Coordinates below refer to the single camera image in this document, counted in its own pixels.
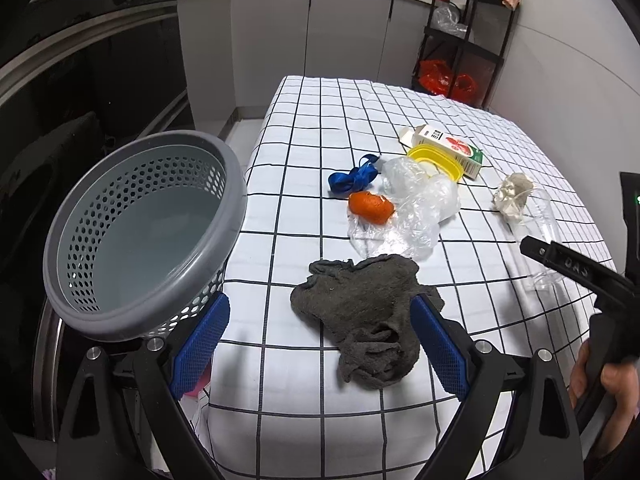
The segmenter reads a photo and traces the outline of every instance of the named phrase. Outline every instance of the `floor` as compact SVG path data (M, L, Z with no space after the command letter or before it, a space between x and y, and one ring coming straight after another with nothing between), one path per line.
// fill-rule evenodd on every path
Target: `floor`
M251 152L254 149L255 142L260 135L260 126L264 119L244 119L237 122L231 128L226 143L233 150L242 167L242 174L249 164Z

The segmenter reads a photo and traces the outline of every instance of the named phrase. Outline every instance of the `gray rag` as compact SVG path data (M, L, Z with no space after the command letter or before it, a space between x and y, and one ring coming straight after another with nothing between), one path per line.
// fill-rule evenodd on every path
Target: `gray rag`
M398 254L382 254L354 265L319 260L293 289L294 311L319 319L340 349L338 370L371 388L397 383L411 371L420 343L409 320L409 303L426 294L442 310L444 301L431 285L420 285L418 265Z

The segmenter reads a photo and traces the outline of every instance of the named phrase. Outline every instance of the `orange fruit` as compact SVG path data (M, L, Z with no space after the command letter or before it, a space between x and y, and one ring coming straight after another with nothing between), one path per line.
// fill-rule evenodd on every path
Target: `orange fruit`
M385 224L394 213L394 205L382 195L358 191L349 195L349 209L372 224Z

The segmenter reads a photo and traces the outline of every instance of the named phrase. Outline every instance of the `red plastic bag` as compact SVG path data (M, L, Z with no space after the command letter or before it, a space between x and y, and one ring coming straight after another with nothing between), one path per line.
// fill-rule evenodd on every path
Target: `red plastic bag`
M420 62L418 83L427 91L446 96L453 79L453 72L442 59L427 59ZM478 84L469 74L459 74L451 91L451 98L471 104L478 93Z

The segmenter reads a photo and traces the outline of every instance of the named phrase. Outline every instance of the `checkered tablecloth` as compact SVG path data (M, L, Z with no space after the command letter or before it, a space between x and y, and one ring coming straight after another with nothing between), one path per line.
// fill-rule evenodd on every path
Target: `checkered tablecloth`
M192 420L227 479L413 479L456 413L457 399L423 353L384 390L343 383L322 326L298 318L289 303L309 263L361 259L347 237L347 202L329 192L329 174L350 170L366 153L404 154L396 132L425 122L467 138L486 158L477 180L460 182L462 210L419 263L419 282L438 286L443 316L473 338L512 354L551 349L568 380L594 296L570 280L548 292L525 290L492 192L506 174L527 173L551 195L562 241L613 264L589 213L540 149L515 124L442 97L288 76L246 172L246 219L224 276L231 319ZM489 467L510 401L502 394L472 476Z

